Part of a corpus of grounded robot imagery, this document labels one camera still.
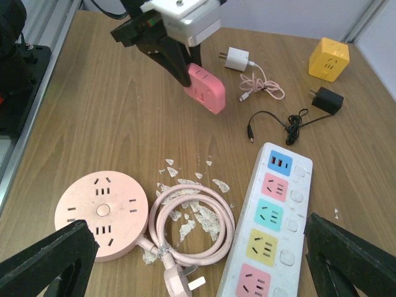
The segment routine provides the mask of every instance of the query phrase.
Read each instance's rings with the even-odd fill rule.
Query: wooden table
[[[204,67],[227,91],[227,106],[215,116],[136,47],[115,43],[110,31],[118,24],[94,12],[75,16],[0,220],[0,260],[54,232],[62,193],[94,171],[132,176],[150,204],[157,183],[196,181],[198,172],[203,185],[219,191],[212,179],[221,179],[231,188],[223,196],[235,205],[238,219],[259,149],[265,142],[286,147],[286,132],[268,116],[254,120],[251,144],[248,119],[269,110],[286,120],[301,108],[309,109],[305,121],[323,116],[308,95],[320,86],[345,96],[342,109],[302,128],[298,141],[287,147],[313,160],[309,213],[396,254],[396,103],[355,46],[350,46],[350,65],[330,84],[308,75],[317,40],[223,28],[202,44]],[[283,87],[286,98],[275,101],[258,93],[240,103],[239,72],[217,58],[229,46],[250,51],[250,59]],[[205,162],[209,155],[212,166]],[[166,158],[179,171],[175,178],[158,171],[166,168]],[[173,245],[185,223],[184,217],[169,223]],[[211,244],[197,222],[179,250],[197,253]],[[145,265],[142,255],[137,247],[118,260],[95,264],[86,296],[167,296],[161,262]],[[224,264],[225,259],[194,274],[207,279],[194,296],[216,295]],[[316,295],[305,257],[299,295]]]

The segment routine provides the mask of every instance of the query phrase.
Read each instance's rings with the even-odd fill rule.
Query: white wall
[[[84,1],[87,9],[96,10],[90,0]],[[228,0],[222,5],[222,25],[339,40],[370,2],[371,0]],[[125,11],[119,0],[97,0],[97,3],[111,12]]]
[[[396,1],[388,1],[359,37],[357,46],[396,100]]]

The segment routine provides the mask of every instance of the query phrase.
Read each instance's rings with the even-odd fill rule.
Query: yellow power adapter
[[[333,82],[349,64],[348,45],[322,38],[309,58],[309,74]]]

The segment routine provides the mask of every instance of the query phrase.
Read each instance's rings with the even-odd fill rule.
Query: round power strip
[[[134,248],[146,230],[148,214],[147,197],[137,181],[124,173],[99,171],[80,178],[62,195],[55,228],[86,220],[100,245],[95,262],[106,262]]]

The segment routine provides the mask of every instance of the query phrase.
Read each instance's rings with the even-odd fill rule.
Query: white power strip
[[[295,297],[312,161],[267,142],[257,156],[217,297]]]

